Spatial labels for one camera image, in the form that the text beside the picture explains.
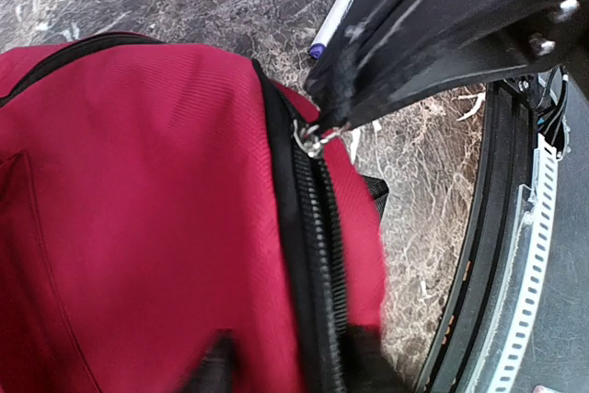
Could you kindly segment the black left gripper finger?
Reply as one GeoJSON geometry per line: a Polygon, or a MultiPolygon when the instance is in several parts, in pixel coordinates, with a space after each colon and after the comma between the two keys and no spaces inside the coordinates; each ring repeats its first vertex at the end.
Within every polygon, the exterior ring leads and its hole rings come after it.
{"type": "Polygon", "coordinates": [[[312,133],[565,65],[588,88],[588,0],[354,0],[312,68],[312,133]]]}

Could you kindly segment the red student backpack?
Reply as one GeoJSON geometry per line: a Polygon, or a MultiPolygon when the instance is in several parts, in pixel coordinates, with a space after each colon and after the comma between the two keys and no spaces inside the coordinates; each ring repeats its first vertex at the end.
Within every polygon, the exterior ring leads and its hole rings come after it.
{"type": "Polygon", "coordinates": [[[393,392],[387,185],[260,65],[108,33],[1,57],[5,392],[393,392]]]}

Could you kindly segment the purple capped white marker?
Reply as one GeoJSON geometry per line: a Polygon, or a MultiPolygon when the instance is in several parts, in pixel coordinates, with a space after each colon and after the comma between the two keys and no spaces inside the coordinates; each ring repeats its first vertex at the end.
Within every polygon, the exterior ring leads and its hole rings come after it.
{"type": "Polygon", "coordinates": [[[338,26],[347,15],[354,0],[335,0],[313,39],[308,54],[318,60],[326,50],[338,26]]]}

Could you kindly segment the black curved table edge rail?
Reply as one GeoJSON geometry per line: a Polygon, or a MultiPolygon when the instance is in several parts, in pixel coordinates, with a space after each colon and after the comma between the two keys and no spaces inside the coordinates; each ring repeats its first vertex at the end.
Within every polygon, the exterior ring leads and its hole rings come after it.
{"type": "Polygon", "coordinates": [[[518,191],[532,175],[536,123],[510,81],[486,86],[479,168],[450,294],[415,383],[417,392],[464,392],[498,304],[518,191]]]}

